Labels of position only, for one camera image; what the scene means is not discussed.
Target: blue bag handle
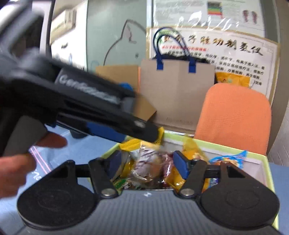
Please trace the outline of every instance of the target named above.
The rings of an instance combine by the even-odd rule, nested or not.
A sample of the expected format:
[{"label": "blue bag handle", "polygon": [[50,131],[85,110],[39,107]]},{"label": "blue bag handle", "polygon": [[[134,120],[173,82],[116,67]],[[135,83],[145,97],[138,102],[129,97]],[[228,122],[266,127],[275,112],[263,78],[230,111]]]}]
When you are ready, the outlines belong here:
[{"label": "blue bag handle", "polygon": [[[182,39],[182,43],[184,45],[181,45],[181,43],[175,38],[173,37],[172,35],[169,35],[169,34],[162,34],[158,37],[157,39],[157,46],[155,46],[155,38],[156,38],[156,35],[159,31],[161,31],[162,29],[165,29],[165,28],[168,28],[168,29],[172,29],[174,32],[178,33],[180,36],[181,36],[181,39]],[[196,73],[196,60],[194,58],[192,58],[190,56],[190,53],[189,53],[189,50],[188,50],[188,47],[184,41],[184,38],[182,37],[182,35],[176,31],[175,29],[171,28],[171,27],[163,27],[163,28],[160,28],[156,31],[154,37],[153,37],[153,47],[154,47],[154,50],[156,52],[156,57],[157,57],[157,70],[163,70],[164,69],[164,64],[162,62],[162,55],[160,53],[160,48],[159,48],[159,42],[161,40],[162,37],[164,36],[168,36],[168,37],[171,37],[172,39],[174,39],[177,44],[179,44],[181,46],[181,48],[183,48],[185,54],[188,56],[189,58],[189,73]]]}]

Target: poster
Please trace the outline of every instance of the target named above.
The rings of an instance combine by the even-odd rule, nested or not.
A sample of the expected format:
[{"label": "poster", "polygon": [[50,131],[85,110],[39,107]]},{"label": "poster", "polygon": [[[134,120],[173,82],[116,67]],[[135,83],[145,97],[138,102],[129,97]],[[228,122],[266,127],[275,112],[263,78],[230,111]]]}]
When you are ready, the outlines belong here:
[{"label": "poster", "polygon": [[[152,39],[158,28],[149,32],[149,57],[155,56]],[[253,35],[233,31],[183,27],[178,31],[184,37],[192,56],[206,58],[216,66],[216,72],[227,72],[250,77],[249,87],[273,99],[278,66],[277,43]],[[169,37],[159,44],[162,54],[183,55],[183,49]]]},{"label": "poster", "polygon": [[200,26],[264,37],[259,0],[148,0],[148,27]]}]

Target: blue gripper pad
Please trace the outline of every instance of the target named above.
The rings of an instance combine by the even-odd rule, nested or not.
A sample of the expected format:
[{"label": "blue gripper pad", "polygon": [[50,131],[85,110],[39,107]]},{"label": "blue gripper pad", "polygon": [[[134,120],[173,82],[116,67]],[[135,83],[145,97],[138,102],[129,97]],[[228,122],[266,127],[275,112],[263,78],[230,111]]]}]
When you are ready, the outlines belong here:
[{"label": "blue gripper pad", "polygon": [[112,179],[121,165],[121,151],[115,150],[106,160],[109,161],[109,167],[106,173],[108,177]]},{"label": "blue gripper pad", "polygon": [[190,160],[188,160],[180,151],[173,153],[174,166],[177,168],[183,179],[187,179],[190,174]]}]

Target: blue table surface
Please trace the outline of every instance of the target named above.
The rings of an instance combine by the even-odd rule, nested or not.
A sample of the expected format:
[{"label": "blue table surface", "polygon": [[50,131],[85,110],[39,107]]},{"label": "blue table surface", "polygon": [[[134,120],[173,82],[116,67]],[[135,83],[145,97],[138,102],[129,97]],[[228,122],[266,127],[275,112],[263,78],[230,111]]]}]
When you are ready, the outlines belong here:
[{"label": "blue table surface", "polygon": [[[61,134],[68,140],[68,146],[63,149],[33,148],[33,154],[37,160],[37,168],[27,176],[27,183],[22,187],[18,195],[13,198],[0,200],[0,232],[5,235],[14,235],[22,227],[23,223],[16,209],[19,195],[41,177],[66,160],[72,159],[76,164],[86,164],[89,160],[102,156],[107,150],[115,145],[115,142],[99,137],[88,136],[84,139],[74,139],[69,131],[60,127],[48,128],[53,132]],[[289,235],[289,168],[270,163],[274,180],[275,191],[280,200],[279,230],[284,235]],[[79,179],[79,183],[91,187],[87,179]]]}]

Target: brown paper bag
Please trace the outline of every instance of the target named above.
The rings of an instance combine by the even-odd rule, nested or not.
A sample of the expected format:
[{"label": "brown paper bag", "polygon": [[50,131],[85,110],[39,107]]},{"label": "brown paper bag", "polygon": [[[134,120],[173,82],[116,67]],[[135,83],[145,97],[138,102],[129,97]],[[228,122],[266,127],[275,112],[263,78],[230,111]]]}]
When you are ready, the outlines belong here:
[{"label": "brown paper bag", "polygon": [[156,108],[154,122],[172,131],[194,134],[206,92],[214,85],[215,67],[196,63],[196,73],[189,73],[189,62],[163,60],[157,70],[156,60],[143,60],[140,93]]}]

